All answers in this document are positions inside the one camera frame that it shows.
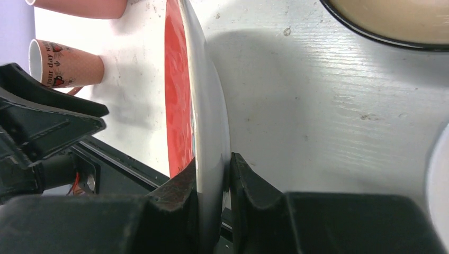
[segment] bowl rim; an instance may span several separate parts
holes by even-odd
[[[436,140],[433,143],[432,148],[430,149],[430,156],[428,156],[428,162],[426,164],[426,170],[424,175],[424,200],[426,205],[426,211],[428,213],[429,219],[435,228],[438,235],[440,235],[440,229],[444,228],[437,225],[436,215],[435,215],[435,206],[432,206],[435,203],[432,203],[430,197],[432,196],[431,191],[431,182],[435,179],[435,171],[438,168],[441,168],[439,164],[445,158],[442,153],[444,153],[444,148],[449,147],[449,124],[446,124],[443,130],[439,133]]]
[[[390,37],[385,37],[377,33],[371,32],[348,19],[344,16],[335,6],[330,2],[330,0],[320,0],[324,8],[342,25],[350,29],[351,31],[361,35],[367,39],[370,39],[381,44],[394,46],[397,48],[409,49],[409,50],[420,50],[420,51],[449,51],[449,44],[431,44],[431,43],[418,43],[409,42],[393,39]]]

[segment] white wooden surface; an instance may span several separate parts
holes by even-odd
[[[227,102],[232,151],[282,191],[396,193],[423,205],[426,160],[449,120],[449,55],[390,48],[308,0],[194,0]],[[36,9],[38,39],[100,54],[80,97],[111,114],[100,140],[168,175],[165,1],[120,20]]]

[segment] black machine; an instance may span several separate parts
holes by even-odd
[[[195,161],[168,179],[91,136],[107,113],[0,67],[0,253],[446,253],[405,197],[281,193],[238,153],[232,211],[200,249]],[[76,178],[89,195],[31,195]]]

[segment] cable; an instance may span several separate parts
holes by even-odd
[[[83,88],[83,86],[75,87],[72,90],[70,90],[67,94],[71,95],[71,96],[75,96],[82,88]]]
[[[66,196],[70,195],[70,193],[76,188],[76,186],[78,186],[78,184],[79,184],[79,173],[77,172],[76,173],[75,182],[73,183],[73,185],[69,189],[69,192],[66,194]]]
[[[79,187],[79,184],[78,184],[78,186],[75,187],[75,189],[73,190],[73,195],[74,195],[74,196],[79,196],[79,195],[83,195],[83,194],[85,194],[85,192],[84,192],[83,189],[81,189],[81,188]]]

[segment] mug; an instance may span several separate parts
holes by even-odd
[[[118,19],[127,0],[26,0],[28,5],[91,19]]]
[[[30,43],[29,67],[31,77],[50,88],[94,85],[104,75],[99,56],[36,39]]]

